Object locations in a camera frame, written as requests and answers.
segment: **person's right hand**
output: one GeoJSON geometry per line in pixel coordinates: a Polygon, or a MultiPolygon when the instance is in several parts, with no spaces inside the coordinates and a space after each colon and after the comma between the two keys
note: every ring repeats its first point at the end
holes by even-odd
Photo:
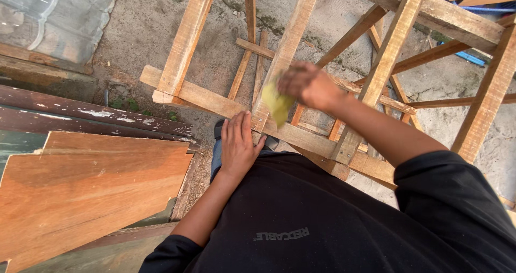
{"type": "Polygon", "coordinates": [[[281,94],[294,96],[309,108],[329,112],[335,101],[346,93],[319,67],[306,61],[296,61],[277,82],[281,94]]]}

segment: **hand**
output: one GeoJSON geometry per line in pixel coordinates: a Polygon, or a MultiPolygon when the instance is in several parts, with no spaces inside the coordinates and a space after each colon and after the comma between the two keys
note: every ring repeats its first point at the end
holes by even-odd
{"type": "Polygon", "coordinates": [[[316,65],[306,61],[296,61],[279,79],[278,91],[294,96],[301,104],[329,112],[337,99],[346,95],[316,65]]]}
{"type": "Polygon", "coordinates": [[[240,183],[242,178],[255,163],[260,150],[265,144],[266,136],[262,136],[256,146],[251,137],[251,112],[242,111],[231,118],[224,120],[221,131],[223,152],[222,166],[215,178],[224,178],[224,183],[240,183]]]}

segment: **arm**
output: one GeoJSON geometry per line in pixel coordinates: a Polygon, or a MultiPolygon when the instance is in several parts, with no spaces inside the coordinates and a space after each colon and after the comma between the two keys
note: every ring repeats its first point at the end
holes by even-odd
{"type": "Polygon", "coordinates": [[[217,177],[171,233],[187,237],[201,247],[208,243],[231,194],[255,163],[265,143],[262,136],[258,145],[253,145],[249,111],[235,114],[231,121],[225,120],[221,136],[222,166],[217,177]]]}
{"type": "Polygon", "coordinates": [[[362,104],[308,62],[296,62],[278,81],[280,93],[332,114],[373,145],[394,167],[424,153],[448,150],[413,127],[362,104]]]}

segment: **blue object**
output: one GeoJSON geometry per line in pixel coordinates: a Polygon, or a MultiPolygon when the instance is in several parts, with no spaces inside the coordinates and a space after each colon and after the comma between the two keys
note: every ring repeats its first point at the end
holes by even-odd
{"type": "Polygon", "coordinates": [[[455,55],[458,57],[461,57],[463,59],[466,59],[469,62],[473,62],[474,64],[477,64],[477,65],[484,65],[486,63],[485,61],[481,60],[480,58],[476,58],[472,55],[467,54],[466,52],[457,52],[457,53],[455,53],[455,55]]]}

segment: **person's left hand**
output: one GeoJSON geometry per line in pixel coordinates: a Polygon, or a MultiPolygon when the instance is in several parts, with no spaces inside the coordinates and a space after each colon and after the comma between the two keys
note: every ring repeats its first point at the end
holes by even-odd
{"type": "Polygon", "coordinates": [[[256,146],[251,136],[251,112],[242,111],[224,120],[222,137],[222,166],[215,179],[225,178],[224,182],[238,185],[255,163],[265,144],[262,136],[256,146]]]}

